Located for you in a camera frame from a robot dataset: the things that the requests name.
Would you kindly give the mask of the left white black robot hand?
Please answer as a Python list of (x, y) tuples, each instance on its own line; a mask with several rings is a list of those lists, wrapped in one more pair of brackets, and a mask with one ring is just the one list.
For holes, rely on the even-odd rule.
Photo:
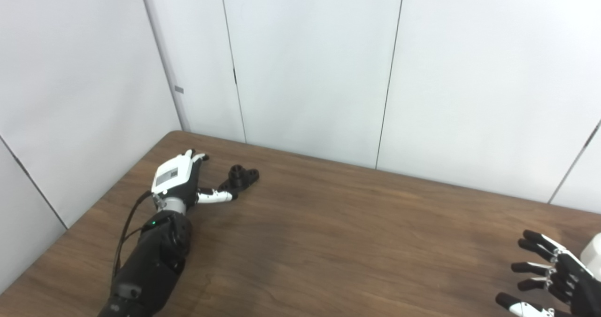
[(196, 154), (195, 150), (189, 149), (160, 165), (151, 189), (157, 211), (186, 215), (196, 204), (225, 203), (238, 199), (237, 193), (199, 185), (200, 169), (208, 160), (208, 155)]

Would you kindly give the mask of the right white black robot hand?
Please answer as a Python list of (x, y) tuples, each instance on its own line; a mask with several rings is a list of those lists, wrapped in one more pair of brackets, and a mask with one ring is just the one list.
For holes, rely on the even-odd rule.
[(526, 302), (505, 292), (495, 297), (495, 302), (517, 317), (599, 317), (601, 315), (600, 281), (562, 244), (539, 232), (524, 230), (518, 246), (533, 252), (547, 261), (546, 265), (534, 262), (515, 262), (515, 273), (532, 273), (534, 277), (520, 281), (522, 291), (540, 289), (549, 292), (567, 305), (569, 312), (545, 308)]

